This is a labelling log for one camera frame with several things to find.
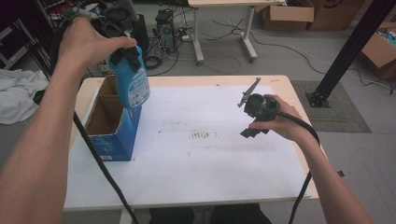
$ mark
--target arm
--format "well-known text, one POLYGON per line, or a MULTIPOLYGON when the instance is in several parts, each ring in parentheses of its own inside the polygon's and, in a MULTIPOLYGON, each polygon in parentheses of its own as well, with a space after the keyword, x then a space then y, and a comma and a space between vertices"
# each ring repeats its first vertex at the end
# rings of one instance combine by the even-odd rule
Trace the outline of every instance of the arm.
POLYGON ((0 223, 60 223, 79 82, 86 67, 135 44, 104 38, 88 20, 74 19, 40 107, 0 173, 0 223))
MULTIPOLYGON (((279 102, 280 111, 301 118, 293 106, 278 96, 267 97, 273 97, 279 102)), ((306 129, 281 117, 269 122, 253 122, 249 127, 273 130, 299 145, 317 186, 327 223, 373 223, 359 200, 327 160, 317 140, 306 129)))

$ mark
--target forearm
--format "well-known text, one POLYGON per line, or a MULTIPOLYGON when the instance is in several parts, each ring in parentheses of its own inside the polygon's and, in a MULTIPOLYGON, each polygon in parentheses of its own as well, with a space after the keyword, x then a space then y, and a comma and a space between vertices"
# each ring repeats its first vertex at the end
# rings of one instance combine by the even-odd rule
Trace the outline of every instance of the forearm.
POLYGON ((57 66, 35 117, 0 174, 0 223, 60 222, 81 72, 79 66, 57 66))
POLYGON ((318 190, 327 223, 373 223, 314 138, 299 143, 318 190))

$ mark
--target plastic bottle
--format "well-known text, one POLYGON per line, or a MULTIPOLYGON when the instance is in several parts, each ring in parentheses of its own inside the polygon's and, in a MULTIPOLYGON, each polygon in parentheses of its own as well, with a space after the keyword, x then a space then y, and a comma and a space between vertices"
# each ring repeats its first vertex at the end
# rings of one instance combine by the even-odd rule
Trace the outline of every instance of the plastic bottle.
POLYGON ((134 71, 125 57, 122 57, 117 65, 112 62, 108 63, 116 73, 117 92, 123 106, 127 109, 142 105, 149 98, 149 80, 142 58, 142 49, 138 46, 136 48, 141 64, 137 71, 134 71))

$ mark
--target black metal pole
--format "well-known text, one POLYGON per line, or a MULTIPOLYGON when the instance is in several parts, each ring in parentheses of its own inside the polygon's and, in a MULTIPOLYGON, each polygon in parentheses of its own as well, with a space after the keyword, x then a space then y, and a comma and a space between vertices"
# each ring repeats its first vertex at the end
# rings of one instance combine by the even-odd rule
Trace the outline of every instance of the black metal pole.
POLYGON ((313 107, 323 106, 338 81, 343 77, 358 53, 364 48, 381 22, 388 16, 396 0, 374 0, 367 9, 352 35, 346 41, 329 71, 314 92, 307 94, 308 102, 313 107))

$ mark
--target person's right hand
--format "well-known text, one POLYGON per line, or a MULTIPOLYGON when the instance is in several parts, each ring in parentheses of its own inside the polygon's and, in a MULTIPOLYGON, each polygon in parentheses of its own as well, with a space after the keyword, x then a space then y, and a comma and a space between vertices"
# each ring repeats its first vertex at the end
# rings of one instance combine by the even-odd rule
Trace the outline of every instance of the person's right hand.
MULTIPOLYGON (((279 103, 278 111, 301 119, 301 115, 297 112, 296 108, 283 101, 279 96, 270 94, 266 94, 264 96, 266 98, 273 98, 279 103)), ((271 121, 254 121, 253 123, 249 124, 248 127, 258 130, 272 130, 291 141, 295 141, 298 144, 302 143, 307 138, 313 138, 312 134, 307 129, 303 128, 294 121, 282 118, 280 116, 276 116, 275 119, 271 121)))
POLYGON ((64 32, 59 47, 58 63, 66 67, 85 69, 99 63, 119 48, 136 46, 136 40, 126 36, 106 38, 93 29, 89 19, 76 17, 64 32))

